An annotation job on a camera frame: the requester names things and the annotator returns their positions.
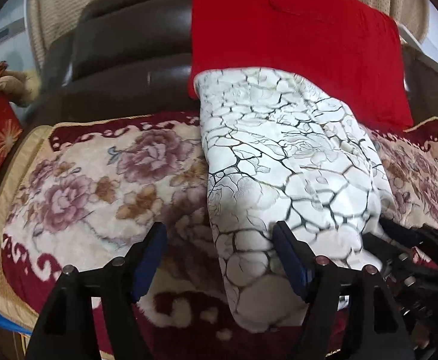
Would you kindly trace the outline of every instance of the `white cloth with black crack pattern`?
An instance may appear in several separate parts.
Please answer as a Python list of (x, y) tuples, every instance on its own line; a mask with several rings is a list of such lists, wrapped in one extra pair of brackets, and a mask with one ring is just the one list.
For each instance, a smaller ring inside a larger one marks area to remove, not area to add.
[(271, 230), (287, 222), (316, 255), (361, 269), (380, 262), (361, 233), (393, 197), (350, 108), (296, 74), (211, 70), (194, 80), (209, 163), (208, 209), (232, 314), (263, 331), (299, 325), (305, 304), (285, 277)]

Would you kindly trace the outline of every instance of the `black metal bracket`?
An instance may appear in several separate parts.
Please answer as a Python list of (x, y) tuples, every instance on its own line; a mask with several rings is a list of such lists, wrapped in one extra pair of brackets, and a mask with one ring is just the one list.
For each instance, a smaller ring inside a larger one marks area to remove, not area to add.
[(438, 230), (429, 226), (409, 229), (385, 218), (380, 224), (400, 245), (366, 234), (364, 248), (383, 262), (408, 330), (420, 323), (430, 331), (431, 343), (423, 354), (416, 351), (417, 358), (438, 359), (438, 269), (415, 265), (406, 249), (417, 247), (438, 266)]
[(415, 358), (402, 316), (376, 267), (356, 271), (315, 256), (285, 222), (274, 226), (272, 240), (293, 290), (311, 304), (290, 360), (325, 358), (341, 295), (349, 296), (347, 329), (341, 350), (328, 359)]
[(91, 297), (101, 298), (115, 359), (152, 359), (132, 304), (147, 293), (166, 244), (165, 226), (156, 222), (125, 257), (103, 268), (79, 272), (66, 265), (37, 320), (26, 360), (100, 360)]

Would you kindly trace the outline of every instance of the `bolt head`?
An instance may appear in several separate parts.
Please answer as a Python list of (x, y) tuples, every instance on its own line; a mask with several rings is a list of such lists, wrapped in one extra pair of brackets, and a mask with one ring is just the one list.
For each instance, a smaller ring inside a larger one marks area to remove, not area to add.
[(326, 256), (317, 256), (315, 258), (315, 262), (318, 263), (320, 266), (326, 266), (328, 265), (331, 261), (329, 260), (328, 257)]
[(123, 266), (126, 262), (126, 259), (124, 257), (116, 257), (112, 260), (113, 266)]
[(414, 278), (414, 276), (409, 276), (408, 278), (406, 278), (405, 280), (404, 280), (404, 284), (407, 286), (407, 287), (410, 287), (412, 284), (414, 284), (416, 282), (416, 278)]
[(377, 268), (371, 264), (364, 266), (364, 270), (370, 275), (375, 275), (378, 272)]
[(76, 269), (75, 266), (67, 264), (64, 268), (62, 268), (62, 273), (65, 275), (70, 275), (72, 272), (74, 272), (74, 269)]

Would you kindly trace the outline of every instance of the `red floral border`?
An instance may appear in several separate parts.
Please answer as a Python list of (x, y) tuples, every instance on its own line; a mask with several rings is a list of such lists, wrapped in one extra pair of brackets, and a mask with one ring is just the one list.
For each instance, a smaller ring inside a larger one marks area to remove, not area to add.
[(411, 143), (419, 145), (426, 152), (431, 149), (427, 142), (438, 142), (438, 119), (428, 120), (414, 127), (413, 130), (406, 131), (392, 130), (384, 126), (367, 126), (367, 128), (391, 142), (396, 142), (398, 138), (407, 139)]
[[(51, 274), (48, 280), (41, 281), (32, 272), (29, 256), (24, 246), (16, 244), (13, 250), (12, 239), (4, 235), (3, 240), (5, 247), (1, 251), (2, 266), (7, 282), (19, 298), (40, 313), (55, 285), (53, 274), (60, 273), (61, 267), (53, 256), (49, 254), (42, 255), (38, 265), (40, 268), (44, 268), (45, 264), (48, 263), (51, 266)], [(26, 257), (24, 259), (19, 258), (17, 262), (14, 262), (12, 252), (20, 252), (21, 256), (25, 255)], [(171, 315), (172, 304), (176, 299), (187, 300), (191, 307), (192, 323), (186, 328), (155, 326), (138, 307), (133, 307), (141, 334), (151, 350), (153, 358), (158, 360), (190, 360), (197, 358), (210, 360), (255, 360), (259, 358), (281, 360), (286, 358), (292, 345), (300, 337), (301, 327), (278, 327), (274, 331), (250, 333), (237, 325), (226, 303), (200, 292), (159, 293), (154, 299), (156, 311)], [(210, 323), (201, 318), (201, 312), (211, 308), (217, 308), (217, 321), (215, 323)], [(94, 309), (93, 314), (99, 348), (106, 353), (112, 354), (102, 306)], [(337, 312), (329, 342), (329, 351), (340, 347), (346, 320), (346, 310)], [(221, 331), (228, 331), (230, 339), (219, 340), (216, 335)]]
[(120, 137), (122, 134), (129, 131), (128, 126), (135, 126), (140, 131), (163, 130), (174, 126), (172, 123), (170, 126), (157, 126), (157, 124), (167, 121), (177, 121), (191, 126), (199, 126), (199, 112), (160, 112), (151, 116), (138, 116), (134, 118), (125, 117), (103, 122), (100, 121), (94, 124), (59, 125), (49, 136), (49, 144), (52, 147), (52, 150), (57, 152), (65, 143), (74, 144), (76, 142), (86, 142), (93, 139), (94, 134), (97, 133), (102, 134), (102, 136), (106, 138)]

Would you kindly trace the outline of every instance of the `brown leather sofa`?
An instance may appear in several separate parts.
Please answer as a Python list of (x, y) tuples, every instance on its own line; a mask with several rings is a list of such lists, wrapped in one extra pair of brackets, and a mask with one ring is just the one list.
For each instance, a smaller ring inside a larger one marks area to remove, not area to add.
[[(199, 109), (187, 94), (192, 0), (95, 0), (50, 47), (42, 92), (21, 121), (39, 125)], [(438, 64), (403, 48), (414, 121), (438, 116)], [(0, 183), (17, 149), (0, 170)]]

